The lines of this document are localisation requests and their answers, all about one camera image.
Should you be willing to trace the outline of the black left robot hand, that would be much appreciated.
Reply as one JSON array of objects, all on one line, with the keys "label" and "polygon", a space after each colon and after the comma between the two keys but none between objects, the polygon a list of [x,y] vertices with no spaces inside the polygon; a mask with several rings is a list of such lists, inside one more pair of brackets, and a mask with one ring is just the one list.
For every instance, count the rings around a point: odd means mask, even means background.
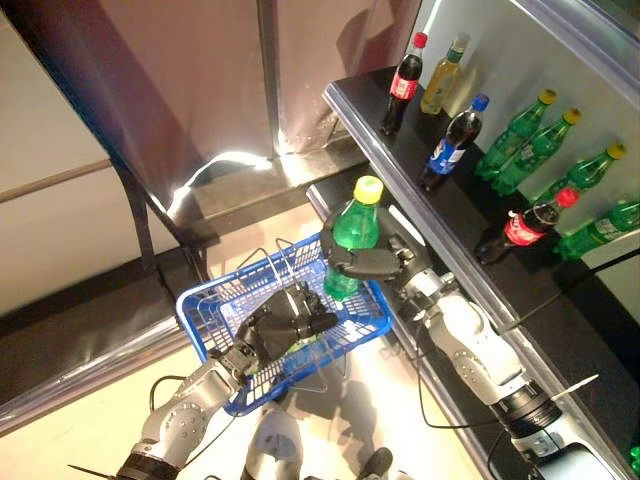
[{"label": "black left robot hand", "polygon": [[298,341],[330,330],[338,317],[307,282],[284,287],[258,306],[240,325],[234,346],[261,369],[280,359]]}]

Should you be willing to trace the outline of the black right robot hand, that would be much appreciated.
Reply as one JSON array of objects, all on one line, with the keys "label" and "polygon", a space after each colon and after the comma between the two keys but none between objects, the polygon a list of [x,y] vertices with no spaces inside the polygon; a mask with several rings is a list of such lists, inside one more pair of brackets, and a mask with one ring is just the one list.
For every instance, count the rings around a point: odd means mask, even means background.
[{"label": "black right robot hand", "polygon": [[333,238],[333,230],[348,205],[348,202],[336,205],[319,234],[323,255],[338,273],[358,280],[388,281],[403,288],[415,275],[433,267],[427,247],[385,207],[378,209],[380,234],[374,248],[339,246]]}]

